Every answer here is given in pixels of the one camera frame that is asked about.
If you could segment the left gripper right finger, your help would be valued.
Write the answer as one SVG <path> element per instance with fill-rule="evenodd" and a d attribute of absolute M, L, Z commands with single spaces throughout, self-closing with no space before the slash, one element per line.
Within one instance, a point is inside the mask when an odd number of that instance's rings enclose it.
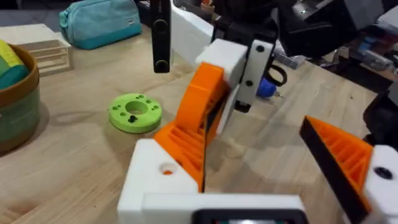
<path fill-rule="evenodd" d="M 305 116 L 300 137 L 343 211 L 345 223 L 397 223 L 397 141 L 374 145 Z"/>

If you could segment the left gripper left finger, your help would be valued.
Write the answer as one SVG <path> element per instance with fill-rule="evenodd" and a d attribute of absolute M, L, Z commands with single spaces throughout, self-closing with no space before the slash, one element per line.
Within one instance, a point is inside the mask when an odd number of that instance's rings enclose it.
<path fill-rule="evenodd" d="M 144 223 L 147 194 L 197 194 L 197 182 L 154 139 L 136 142 L 118 202 L 119 223 Z"/>

